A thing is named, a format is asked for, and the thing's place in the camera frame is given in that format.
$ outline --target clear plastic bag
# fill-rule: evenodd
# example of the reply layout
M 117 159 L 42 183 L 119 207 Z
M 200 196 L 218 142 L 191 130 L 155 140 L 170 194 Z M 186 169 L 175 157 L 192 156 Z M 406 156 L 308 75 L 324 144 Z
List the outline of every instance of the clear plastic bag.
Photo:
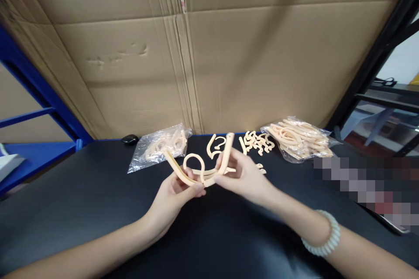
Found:
M 192 129 L 185 129 L 182 123 L 144 135 L 135 147 L 128 173 L 147 168 L 166 160 L 163 149 L 173 157 L 184 157 Z
M 261 131 L 276 140 L 284 159 L 291 163 L 302 163 L 313 157 L 333 157 L 330 147 L 340 144 L 329 136 L 330 132 L 293 116 L 261 127 Z

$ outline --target white bead bracelet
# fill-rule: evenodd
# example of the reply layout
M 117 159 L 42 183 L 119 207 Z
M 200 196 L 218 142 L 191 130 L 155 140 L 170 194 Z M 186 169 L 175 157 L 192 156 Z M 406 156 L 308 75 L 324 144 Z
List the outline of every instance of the white bead bracelet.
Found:
M 317 211 L 321 213 L 323 216 L 325 216 L 330 222 L 330 225 L 332 227 L 332 232 L 330 233 L 329 239 L 322 246 L 312 246 L 308 244 L 308 242 L 305 239 L 301 238 L 301 240 L 304 246 L 306 247 L 306 249 L 310 253 L 316 256 L 324 257 L 324 256 L 329 255 L 331 252 L 333 252 L 335 248 L 337 247 L 337 245 L 339 244 L 340 228 L 334 216 L 329 214 L 327 211 L 322 211 L 322 210 L 317 210 Z

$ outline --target beige plastic hook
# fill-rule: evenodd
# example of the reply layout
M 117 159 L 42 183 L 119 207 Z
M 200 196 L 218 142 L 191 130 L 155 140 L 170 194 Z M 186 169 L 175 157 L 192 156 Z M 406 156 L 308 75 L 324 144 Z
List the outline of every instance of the beige plastic hook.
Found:
M 261 163 L 257 163 L 256 167 L 262 172 L 262 173 L 266 173 L 266 171 L 263 169 L 263 166 Z M 193 174 L 195 175 L 200 175 L 201 174 L 201 170 L 197 170 L 197 169 L 191 169 Z M 217 172 L 217 169 L 213 168 L 211 170 L 205 170 L 204 171 L 204 177 L 209 177 L 209 176 L 213 176 L 215 173 Z M 234 168 L 226 168 L 226 171 L 224 172 L 224 174 L 226 174 L 227 172 L 236 172 L 236 169 Z
M 277 125 L 271 124 L 267 131 L 280 143 L 283 151 L 298 160 L 333 156 L 327 136 L 309 123 L 283 119 Z
M 216 134 L 213 135 L 213 137 L 211 137 L 210 141 L 208 142 L 208 145 L 206 146 L 206 153 L 208 154 L 208 156 L 211 157 L 211 145 L 213 144 L 213 141 L 216 137 Z
M 224 140 L 224 142 L 222 142 L 221 144 L 219 144 L 219 145 L 217 145 L 217 146 L 214 146 L 214 149 L 216 149 L 216 150 L 220 150 L 220 147 L 222 146 L 222 145 L 224 145 L 225 143 L 226 143 L 226 138 L 225 137 L 223 137 L 223 136 L 219 136 L 219 137 L 216 137 L 215 138 L 215 140 L 217 140 L 217 139 L 223 139 Z
M 210 157 L 211 159 L 214 159 L 214 156 L 215 156 L 215 155 L 217 155 L 217 154 L 219 154 L 219 153 L 221 153 L 221 150 L 215 150 L 215 151 L 213 151 L 213 152 L 210 154 L 210 156 L 209 156 L 209 157 Z
M 213 135 L 213 138 L 211 139 L 210 143 L 212 143 L 214 141 L 215 138 L 215 134 Z M 186 167 L 186 161 L 190 158 L 190 157 L 195 157 L 197 158 L 200 163 L 201 163 L 201 170 L 199 170 L 199 175 L 201 178 L 202 183 L 204 184 L 205 187 L 209 187 L 213 184 L 215 184 L 215 180 L 214 177 L 215 175 L 223 175 L 226 172 L 227 169 L 227 164 L 228 164 L 228 160 L 230 158 L 230 151 L 231 151 L 231 147 L 233 145 L 233 140 L 234 140 L 234 133 L 228 133 L 226 136 L 227 140 L 226 140 L 226 144 L 224 146 L 224 154 L 223 154 L 223 159 L 221 160 L 221 166 L 220 169 L 216 172 L 215 169 L 211 169 L 211 170 L 207 170 L 205 171 L 205 164 L 204 161 L 202 160 L 201 156 L 197 155 L 197 154 L 188 154 L 185 156 L 184 160 L 183 160 L 183 166 Z M 192 186 L 195 183 L 199 183 L 198 181 L 195 181 L 193 179 L 191 179 L 190 177 L 188 177 L 183 171 L 182 169 L 179 167 L 178 163 L 176 162 L 176 160 L 172 157 L 172 155 L 167 151 L 167 150 L 163 150 L 163 154 L 166 157 L 166 160 L 169 162 L 170 166 L 172 167 L 173 171 L 176 173 L 176 175 L 178 176 L 178 178 L 185 184 Z M 194 172 L 194 174 L 198 174 L 198 170 L 192 169 L 192 171 Z M 204 176 L 210 176 L 209 179 L 205 180 Z
M 243 154 L 247 155 L 247 149 L 246 149 L 246 146 L 244 145 L 244 141 L 243 141 L 243 138 L 241 136 L 239 137 L 239 142 L 240 142 L 240 145 L 241 145 L 241 149 L 243 150 Z
M 260 156 L 263 155 L 263 151 L 269 153 L 272 148 L 275 147 L 275 144 L 268 140 L 268 136 L 269 134 L 267 133 L 257 135 L 256 131 L 247 131 L 244 135 L 244 139 L 242 140 L 243 153 L 247 154 L 247 152 L 249 152 L 252 148 L 257 149 Z

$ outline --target blue metal shelf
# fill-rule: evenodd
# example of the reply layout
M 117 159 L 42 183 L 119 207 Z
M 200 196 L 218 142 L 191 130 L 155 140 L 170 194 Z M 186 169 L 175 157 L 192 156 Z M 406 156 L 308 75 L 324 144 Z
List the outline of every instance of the blue metal shelf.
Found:
M 3 181 L 0 182 L 0 195 L 19 185 L 40 170 L 48 167 L 61 157 L 74 152 L 76 143 L 30 143 L 5 144 L 7 152 L 26 158 Z
M 1 25 L 0 62 L 42 107 L 41 110 L 0 120 L 0 128 L 49 114 L 73 140 L 69 143 L 5 145 L 9 154 L 18 153 L 26 160 L 0 182 L 2 195 L 62 156 L 82 149 L 93 139 Z

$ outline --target cardboard box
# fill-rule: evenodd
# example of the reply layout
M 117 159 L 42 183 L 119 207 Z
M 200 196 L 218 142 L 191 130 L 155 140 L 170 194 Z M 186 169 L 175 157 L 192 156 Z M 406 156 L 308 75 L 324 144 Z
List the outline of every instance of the cardboard box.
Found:
M 324 126 L 396 1 L 5 0 L 0 14 L 106 139 L 181 120 L 195 133 L 288 115 Z

